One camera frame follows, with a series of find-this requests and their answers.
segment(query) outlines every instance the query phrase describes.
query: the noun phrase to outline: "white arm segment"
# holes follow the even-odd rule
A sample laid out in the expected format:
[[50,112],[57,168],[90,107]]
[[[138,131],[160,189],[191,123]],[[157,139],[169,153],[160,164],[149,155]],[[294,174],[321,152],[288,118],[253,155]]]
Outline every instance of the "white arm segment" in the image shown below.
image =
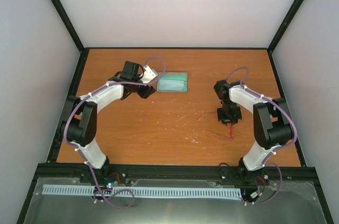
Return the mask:
[[[158,76],[158,73],[155,70],[152,70],[148,65],[144,66],[145,73],[141,79],[141,81],[145,84],[151,82],[154,78]],[[108,81],[106,85],[111,83],[116,83],[114,81]],[[116,84],[112,86],[108,86],[104,90],[100,91],[96,95],[90,97],[87,101],[93,101],[97,104],[97,113],[99,113],[104,107],[112,103],[113,101],[121,99],[123,96],[123,85]],[[78,149],[81,151],[82,155],[91,163],[92,167],[100,169],[105,161],[106,155],[102,153],[99,145],[97,144],[95,138],[85,147],[74,143],[78,146]]]
[[[229,98],[231,101],[243,106],[245,109],[253,113],[253,105],[256,103],[266,103],[267,101],[258,98],[251,93],[245,91],[241,85],[233,86],[229,90]],[[254,142],[249,152],[244,156],[244,164],[249,171],[254,171],[263,167],[262,161],[270,153],[274,152],[275,148],[279,145],[273,146],[271,149],[266,150],[265,148]]]

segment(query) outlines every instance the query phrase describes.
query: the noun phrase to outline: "white connector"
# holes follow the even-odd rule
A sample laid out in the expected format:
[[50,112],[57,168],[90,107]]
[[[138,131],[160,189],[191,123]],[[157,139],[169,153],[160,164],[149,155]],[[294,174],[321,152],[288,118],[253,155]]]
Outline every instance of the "white connector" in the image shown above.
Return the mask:
[[145,84],[151,82],[154,78],[158,76],[158,73],[155,70],[151,69],[148,65],[144,66],[144,70],[145,72],[141,78],[141,81]]

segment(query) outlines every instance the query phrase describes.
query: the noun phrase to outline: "white wall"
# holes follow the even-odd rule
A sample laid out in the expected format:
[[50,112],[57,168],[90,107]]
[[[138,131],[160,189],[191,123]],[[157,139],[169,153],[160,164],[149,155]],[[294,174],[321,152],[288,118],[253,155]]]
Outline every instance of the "white wall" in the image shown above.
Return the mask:
[[273,53],[308,166],[339,223],[339,0],[305,0]]
[[86,47],[268,47],[293,0],[61,0]]
[[1,223],[16,223],[45,162],[78,51],[50,0],[0,0]]

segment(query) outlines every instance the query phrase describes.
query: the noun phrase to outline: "table surface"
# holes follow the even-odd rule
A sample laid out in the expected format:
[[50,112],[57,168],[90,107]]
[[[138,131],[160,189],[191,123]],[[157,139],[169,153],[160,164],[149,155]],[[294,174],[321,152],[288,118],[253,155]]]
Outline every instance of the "table surface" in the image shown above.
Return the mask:
[[[237,67],[251,72],[248,87],[273,98],[279,97],[266,50],[206,49],[91,49],[77,96],[92,92],[120,71],[126,60],[144,64],[153,55],[166,61],[167,71],[184,71],[188,77],[186,93],[156,92],[148,99],[131,94],[115,101],[98,114],[97,142],[110,163],[237,165],[254,143],[253,116],[241,108],[243,119],[229,129],[218,122],[221,107],[213,86]],[[162,71],[154,59],[151,68]],[[230,80],[240,80],[239,70]],[[294,146],[278,151],[271,161],[280,166],[300,166]],[[82,162],[73,147],[61,145],[58,162]]]

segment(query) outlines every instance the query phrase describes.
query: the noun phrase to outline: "purple cable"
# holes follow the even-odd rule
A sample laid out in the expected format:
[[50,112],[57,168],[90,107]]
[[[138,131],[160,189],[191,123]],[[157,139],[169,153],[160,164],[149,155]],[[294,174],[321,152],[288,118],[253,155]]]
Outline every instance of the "purple cable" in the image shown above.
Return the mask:
[[[275,106],[275,108],[278,109],[278,110],[283,114],[284,117],[286,117],[286,119],[289,121],[289,123],[290,123],[290,125],[291,125],[291,127],[292,127],[292,130],[293,130],[293,140],[292,140],[292,142],[290,142],[290,143],[288,143],[288,144],[286,144],[286,145],[284,145],[284,146],[280,146],[280,147],[276,148],[275,151],[277,151],[277,150],[279,150],[279,149],[283,149],[283,148],[288,147],[288,146],[290,146],[290,145],[293,145],[293,144],[297,141],[298,133],[297,133],[296,125],[294,124],[292,118],[290,118],[289,115],[287,114],[287,112],[286,112],[284,109],[282,109],[279,105],[277,105],[276,103],[274,103],[272,100],[270,100],[269,98],[267,98],[267,97],[265,97],[265,96],[261,96],[260,93],[257,93],[256,91],[254,91],[254,90],[252,90],[252,89],[250,89],[250,88],[248,88],[248,87],[245,87],[245,86],[243,85],[243,81],[247,78],[247,76],[248,76],[248,74],[249,74],[249,68],[248,68],[248,67],[239,67],[239,68],[233,70],[230,74],[228,74],[226,80],[228,80],[228,79],[230,78],[230,76],[231,76],[234,72],[236,72],[237,70],[240,70],[240,69],[246,69],[246,70],[247,70],[246,75],[245,75],[245,76],[242,78],[242,80],[240,81],[240,85],[242,86],[242,88],[243,88],[245,91],[249,92],[250,94],[252,94],[252,95],[254,95],[254,96],[258,97],[258,98],[262,98],[263,100],[265,100],[265,101],[269,102],[270,104],[272,104],[273,106]],[[263,161],[262,161],[262,165],[265,165],[266,161],[267,161],[271,156],[272,156],[272,153],[267,154],[267,156],[266,156],[266,157],[263,159]]]
[[278,187],[278,189],[276,190],[276,192],[275,192],[269,199],[266,199],[266,200],[263,201],[263,202],[254,203],[253,205],[261,205],[261,204],[266,204],[266,203],[270,202],[271,200],[273,200],[273,199],[277,196],[277,194],[278,194],[279,191],[281,190],[281,186],[282,186],[282,173],[281,173],[281,170],[280,170],[279,166],[278,166],[276,163],[269,163],[269,164],[268,164],[268,166],[271,166],[271,165],[276,166],[276,168],[278,169],[278,172],[279,172],[279,178],[280,178],[280,184],[279,184],[279,187]]
[[[135,82],[113,82],[111,84],[109,84],[108,86],[107,85],[103,85],[101,87],[99,87],[98,89],[96,89],[95,91],[93,91],[92,93],[88,94],[87,96],[85,96],[80,102],[79,104],[76,105],[76,107],[73,109],[73,111],[71,112],[67,122],[66,122],[66,125],[65,125],[65,129],[64,129],[64,138],[63,138],[63,141],[68,144],[68,145],[72,145],[74,146],[75,144],[71,143],[71,142],[68,142],[67,141],[67,131],[68,131],[68,128],[69,128],[69,125],[70,125],[70,122],[72,120],[72,118],[74,117],[75,113],[78,111],[78,109],[81,107],[81,105],[87,101],[91,96],[95,96],[96,94],[98,94],[99,92],[101,92],[102,90],[106,89],[107,87],[110,87],[110,86],[113,86],[113,85],[151,85],[157,81],[159,81],[159,79],[163,76],[163,74],[165,73],[166,71],[166,62],[165,60],[160,57],[160,56],[151,56],[149,57],[146,62],[145,62],[145,65],[152,59],[154,58],[158,58],[160,59],[163,64],[164,64],[164,69],[163,69],[163,73],[161,74],[161,76],[158,76],[156,80],[153,80],[149,83],[135,83]],[[85,162],[88,162],[88,160],[86,159],[86,157],[81,153],[80,151],[80,155],[82,156],[82,158],[85,160]],[[97,187],[97,190],[98,192],[101,194],[101,196],[103,197],[103,199],[106,201],[106,203],[108,203],[109,205],[115,207],[115,208],[118,208],[118,209],[126,209],[128,207],[131,207],[135,201],[135,196],[134,196],[134,193],[132,190],[129,190],[129,189],[123,189],[123,191],[129,191],[132,195],[132,202],[126,206],[126,207],[120,207],[118,205],[115,205],[115,204],[112,204],[111,202],[108,201],[108,199],[103,195],[102,193],[102,190],[100,189],[100,186],[99,186],[99,183],[97,182],[97,179],[96,179],[96,176],[95,176],[95,173],[94,173],[94,170],[93,170],[93,167],[90,165],[90,163],[88,163],[88,167],[90,168],[90,171],[92,173],[92,176],[93,176],[93,180],[94,180],[94,183],[95,183],[95,186]],[[119,194],[120,192],[118,191],[117,193],[111,195],[109,197],[109,199],[111,199],[112,197],[114,197],[116,194]]]

